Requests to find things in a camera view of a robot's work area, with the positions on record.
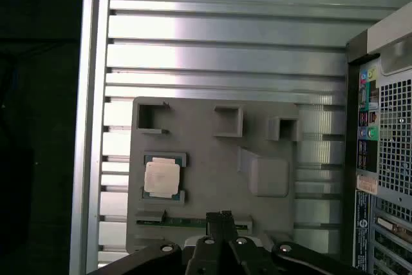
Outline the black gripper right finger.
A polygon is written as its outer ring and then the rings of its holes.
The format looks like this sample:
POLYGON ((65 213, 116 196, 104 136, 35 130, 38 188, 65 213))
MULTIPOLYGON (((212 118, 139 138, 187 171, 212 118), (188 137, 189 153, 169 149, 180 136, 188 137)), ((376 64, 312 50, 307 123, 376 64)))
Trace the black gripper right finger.
POLYGON ((238 234, 232 213, 222 211, 223 241, 229 246, 240 274, 365 274, 329 256, 293 242, 278 242, 271 249, 257 246, 238 234))

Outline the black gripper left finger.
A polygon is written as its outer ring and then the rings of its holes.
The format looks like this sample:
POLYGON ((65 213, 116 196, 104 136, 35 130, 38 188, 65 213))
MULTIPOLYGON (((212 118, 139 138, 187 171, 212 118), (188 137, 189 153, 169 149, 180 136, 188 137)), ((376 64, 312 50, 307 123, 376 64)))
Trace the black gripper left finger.
POLYGON ((164 240, 106 265, 106 274, 217 274, 223 249, 224 212, 207 213, 205 236, 197 240, 191 258, 179 245, 164 240))

